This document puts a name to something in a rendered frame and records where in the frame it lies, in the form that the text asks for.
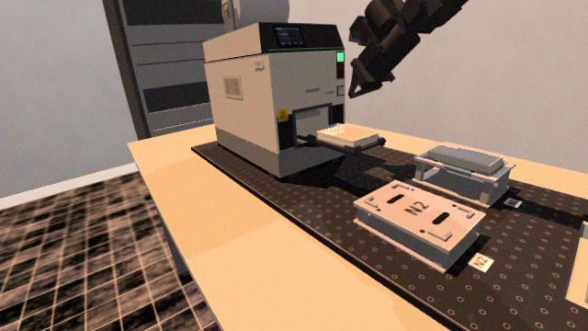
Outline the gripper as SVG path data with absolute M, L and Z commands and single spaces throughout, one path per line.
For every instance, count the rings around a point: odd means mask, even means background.
M 378 90 L 383 86 L 382 82 L 392 82 L 395 79 L 395 76 L 391 71 L 401 61 L 397 61 L 393 58 L 386 58 L 386 53 L 382 49 L 381 43 L 379 44 L 379 48 L 382 53 L 367 68 L 367 70 L 358 58 L 354 58 L 350 63 L 353 68 L 351 85 L 348 92 L 350 98 L 364 95 L 369 93 L 369 91 L 372 92 Z M 360 86 L 361 89 L 355 92 L 357 86 Z

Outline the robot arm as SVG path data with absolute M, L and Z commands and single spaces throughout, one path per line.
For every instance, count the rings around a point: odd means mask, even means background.
M 445 25 L 468 1 L 372 0 L 367 5 L 365 17 L 358 16 L 349 28 L 348 41 L 367 46 L 357 57 L 366 70 L 382 53 L 380 43 L 386 58 L 402 61 L 420 43 L 418 33 L 431 34 L 435 28 Z

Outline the cream label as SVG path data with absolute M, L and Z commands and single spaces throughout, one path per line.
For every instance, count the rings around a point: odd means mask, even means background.
M 479 253 L 476 253 L 468 262 L 468 264 L 472 265 L 475 268 L 478 268 L 484 272 L 490 267 L 494 260 L 489 259 Z
M 514 200 L 514 199 L 511 199 L 511 198 L 508 198 L 508 199 L 507 199 L 507 200 L 504 202 L 504 204 L 507 204 L 507 205 L 510 205 L 510 206 L 513 206 L 513 207 L 516 207 L 516 208 L 518 208 L 518 206 L 519 206 L 521 203 L 522 203 L 522 201 L 519 201 L 519 200 Z

